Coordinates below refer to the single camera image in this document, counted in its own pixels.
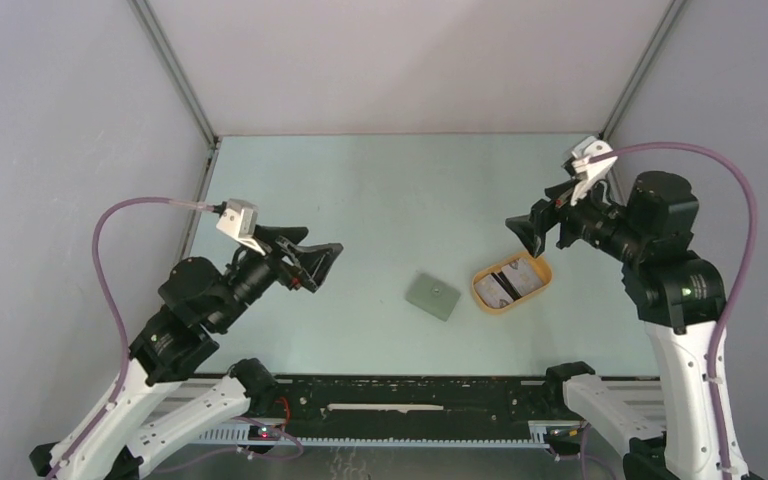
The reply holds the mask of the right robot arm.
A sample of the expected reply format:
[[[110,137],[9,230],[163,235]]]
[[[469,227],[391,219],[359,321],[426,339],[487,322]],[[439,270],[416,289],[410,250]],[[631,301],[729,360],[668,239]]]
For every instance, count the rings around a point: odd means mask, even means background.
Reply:
[[[559,229],[558,246],[583,241],[617,259],[622,283],[643,322],[656,358],[666,424],[648,422],[611,397],[583,367],[546,385],[545,411],[573,412],[621,456],[628,479],[748,479],[726,406],[723,341],[726,290],[717,268],[690,249],[699,203],[683,177],[638,175],[625,204],[598,183],[582,200],[571,182],[550,187],[522,216],[505,222],[533,256]]]

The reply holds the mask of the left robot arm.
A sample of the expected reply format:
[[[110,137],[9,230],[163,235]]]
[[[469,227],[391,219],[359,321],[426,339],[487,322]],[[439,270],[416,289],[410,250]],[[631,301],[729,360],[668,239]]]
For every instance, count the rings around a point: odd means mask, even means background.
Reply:
[[[209,391],[163,417],[156,407],[219,348],[215,338],[273,285],[316,292],[343,251],[304,246],[305,227],[257,226],[225,270],[189,257],[170,272],[163,301],[130,344],[126,370],[79,426],[58,443],[36,446],[30,462],[44,479],[143,479],[203,431],[246,413],[264,416],[277,382],[256,358],[231,365]]]

